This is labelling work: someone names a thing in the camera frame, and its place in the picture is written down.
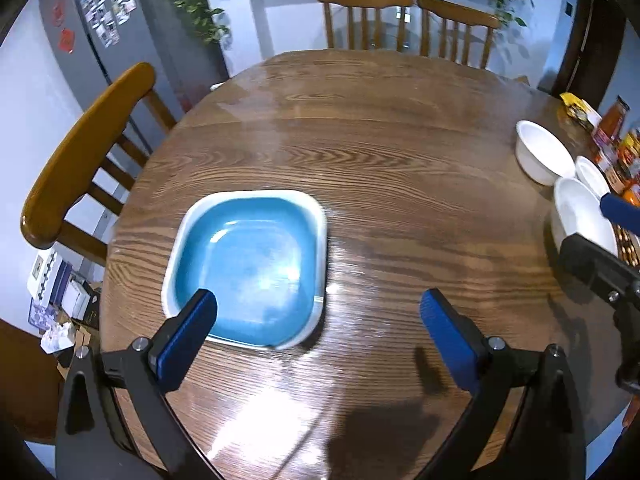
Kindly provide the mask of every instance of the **red sticker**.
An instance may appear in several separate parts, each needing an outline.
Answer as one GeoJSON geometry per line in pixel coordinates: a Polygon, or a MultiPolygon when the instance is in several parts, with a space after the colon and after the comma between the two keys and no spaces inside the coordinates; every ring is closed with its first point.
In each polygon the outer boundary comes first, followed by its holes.
{"type": "Polygon", "coordinates": [[[60,31],[60,41],[58,42],[58,48],[71,54],[74,51],[74,42],[76,40],[76,34],[74,31],[68,28],[63,28],[60,31]]]}
{"type": "Polygon", "coordinates": [[[53,24],[56,27],[62,25],[65,21],[65,0],[56,0],[56,4],[53,6],[53,24]]]}

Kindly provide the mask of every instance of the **white bowl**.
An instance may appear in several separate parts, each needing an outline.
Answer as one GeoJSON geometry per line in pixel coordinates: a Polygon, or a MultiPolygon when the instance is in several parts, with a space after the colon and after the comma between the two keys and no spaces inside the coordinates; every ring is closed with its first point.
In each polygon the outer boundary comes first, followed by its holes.
{"type": "Polygon", "coordinates": [[[618,256],[616,235],[600,212],[600,199],[588,187],[572,178],[559,178],[554,186],[551,234],[560,251],[562,240],[580,233],[614,256],[618,256]]]}
{"type": "Polygon", "coordinates": [[[609,192],[609,184],[600,170],[588,158],[581,155],[575,159],[575,176],[598,198],[602,198],[609,192]]]}
{"type": "Polygon", "coordinates": [[[516,131],[516,158],[533,180],[552,186],[561,177],[575,176],[574,160],[550,131],[531,121],[519,121],[516,131]]]}

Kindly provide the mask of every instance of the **white plate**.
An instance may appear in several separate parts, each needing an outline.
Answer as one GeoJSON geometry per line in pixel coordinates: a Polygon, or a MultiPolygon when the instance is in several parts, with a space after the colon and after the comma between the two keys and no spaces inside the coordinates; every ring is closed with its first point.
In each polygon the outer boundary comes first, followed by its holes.
{"type": "Polygon", "coordinates": [[[324,211],[306,193],[211,194],[180,223],[162,282],[162,309],[176,316],[205,288],[218,303],[207,339],[248,348],[295,346],[321,317],[326,244],[324,211]]]}

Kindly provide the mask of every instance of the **blue gripper pad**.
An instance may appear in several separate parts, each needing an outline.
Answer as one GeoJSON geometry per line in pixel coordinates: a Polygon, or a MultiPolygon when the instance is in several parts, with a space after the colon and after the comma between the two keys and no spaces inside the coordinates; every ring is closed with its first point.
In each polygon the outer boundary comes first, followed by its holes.
{"type": "Polygon", "coordinates": [[[472,345],[478,349],[482,332],[468,317],[458,314],[437,288],[422,295],[420,318],[457,386],[474,394],[480,384],[480,356],[472,345]]]}
{"type": "Polygon", "coordinates": [[[201,288],[178,316],[167,319],[160,327],[154,336],[154,347],[159,351],[155,359],[150,351],[149,359],[163,393],[180,387],[217,315],[216,297],[209,290],[201,288]]]}
{"type": "Polygon", "coordinates": [[[604,218],[640,236],[640,207],[607,193],[600,199],[600,211],[604,218]]]}

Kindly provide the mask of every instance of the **dark wooden door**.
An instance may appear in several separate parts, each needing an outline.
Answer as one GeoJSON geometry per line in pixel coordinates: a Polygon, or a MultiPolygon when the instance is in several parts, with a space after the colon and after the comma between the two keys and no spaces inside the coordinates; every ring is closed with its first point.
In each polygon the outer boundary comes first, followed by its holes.
{"type": "Polygon", "coordinates": [[[571,92],[598,108],[618,61],[625,23],[615,0],[578,0],[552,94],[571,92]]]}

